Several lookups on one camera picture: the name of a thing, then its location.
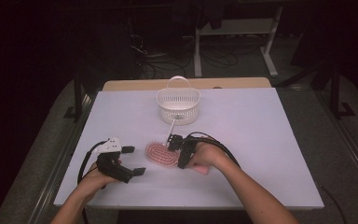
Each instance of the floor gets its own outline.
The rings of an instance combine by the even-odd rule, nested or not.
[[[270,55],[279,75],[270,77],[259,51],[265,39],[259,35],[203,39],[203,76],[267,77],[275,85],[302,70],[290,65],[300,37],[277,36]],[[192,78],[192,39],[186,43],[184,49],[189,51],[181,58],[158,50],[144,57],[140,78]],[[341,79],[340,100],[349,103],[356,116],[337,120],[328,109],[329,87],[314,91],[310,87],[312,76],[277,89],[325,205],[323,209],[293,213],[301,223],[358,224],[358,92],[347,79]],[[92,96],[86,97],[80,120],[65,119],[67,108],[74,105],[73,92],[70,82],[51,108],[0,209],[0,223],[49,223],[57,213],[52,202],[92,107]],[[119,214],[115,210],[88,208],[90,223],[117,223]]]

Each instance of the white basket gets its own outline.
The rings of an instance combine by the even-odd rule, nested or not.
[[[185,80],[188,84],[187,88],[170,88],[170,83],[175,79]],[[184,77],[172,77],[167,88],[158,91],[157,102],[159,105],[159,113],[162,119],[175,125],[186,125],[196,120],[199,115],[200,92],[191,88],[190,83]]]

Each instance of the table surface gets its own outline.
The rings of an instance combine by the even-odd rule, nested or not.
[[[237,88],[238,83],[248,87],[257,80],[262,88]],[[86,152],[96,143],[117,136],[123,146],[136,148],[134,153],[121,156],[122,165],[129,169],[146,167],[145,174],[134,177],[129,184],[108,185],[89,205],[115,209],[242,209],[230,185],[216,169],[210,168],[203,175],[192,169],[165,168],[145,156],[146,145],[152,141],[163,142],[170,129],[159,116],[157,90],[113,91],[111,87],[118,83],[144,83],[147,84],[144,89],[148,89],[152,83],[158,83],[159,89],[166,87],[167,81],[106,83],[96,97],[54,204],[62,205],[75,188]],[[196,83],[204,87],[200,88],[200,114],[189,125],[175,126],[173,132],[186,136],[197,131],[215,137],[230,149],[243,170],[289,209],[322,208],[324,204],[279,96],[275,89],[263,86],[265,81],[263,78],[190,79],[193,87],[197,88]],[[216,85],[227,88],[228,83],[235,88],[205,89]],[[91,156],[86,169],[96,157]]]

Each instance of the table leg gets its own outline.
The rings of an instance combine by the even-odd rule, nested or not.
[[[275,68],[274,63],[272,62],[271,57],[269,56],[269,50],[271,49],[272,41],[274,40],[276,31],[277,31],[277,28],[278,28],[279,19],[281,17],[282,10],[283,10],[283,7],[278,7],[278,9],[277,9],[277,11],[275,13],[274,21],[271,24],[271,28],[270,28],[269,33],[268,33],[267,44],[266,44],[265,47],[260,48],[261,53],[263,54],[264,61],[266,62],[267,68],[269,70],[269,74],[272,77],[276,77],[278,75],[278,72],[277,72],[277,70]]]
[[[200,30],[196,28],[196,52],[194,53],[194,76],[202,77],[200,57]]]

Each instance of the black cable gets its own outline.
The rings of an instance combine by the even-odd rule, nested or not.
[[[339,213],[341,214],[342,220],[344,221],[344,224],[348,224],[348,220],[345,218],[344,215],[344,211],[342,210],[341,206],[339,205],[339,203],[337,202],[337,200],[333,197],[333,195],[330,193],[329,190],[327,190],[324,186],[322,186],[321,184],[319,184],[318,182],[315,181],[315,184],[318,188],[322,189],[329,197],[330,199],[333,201],[333,203],[336,205]]]
[[[79,174],[77,175],[77,184],[80,183],[80,181],[84,178],[84,176],[88,175],[91,171],[95,170],[95,168],[94,168],[94,169],[88,171],[85,175],[83,175],[84,170],[85,170],[85,168],[86,168],[87,162],[89,161],[89,158],[90,158],[90,156],[91,156],[92,151],[93,151],[97,146],[100,146],[100,145],[102,145],[102,144],[105,143],[105,142],[106,142],[106,141],[102,141],[102,142],[99,142],[99,143],[95,144],[95,145],[87,152],[87,154],[86,154],[86,156],[85,156],[83,162],[81,163],[80,170],[79,170]],[[87,218],[86,208],[83,208],[83,211],[81,212],[81,214],[82,214],[84,223],[85,223],[85,224],[89,224],[89,219]]]
[[[205,136],[208,136],[209,138],[206,137],[194,137],[191,136],[191,134],[193,133],[200,133],[200,134],[204,134]],[[211,145],[214,145],[216,147],[219,147],[220,149],[222,149],[227,155],[228,157],[234,161],[235,164],[238,165],[238,167],[241,168],[240,164],[237,162],[237,160],[235,159],[234,155],[228,150],[228,148],[226,148],[223,144],[221,144],[219,141],[217,141],[216,139],[214,139],[213,137],[211,137],[210,135],[206,134],[206,133],[201,133],[201,132],[193,132],[191,134],[189,134],[186,138],[184,138],[183,140],[179,140],[179,141],[175,141],[175,143],[184,143],[184,142],[204,142],[204,143],[209,143]]]

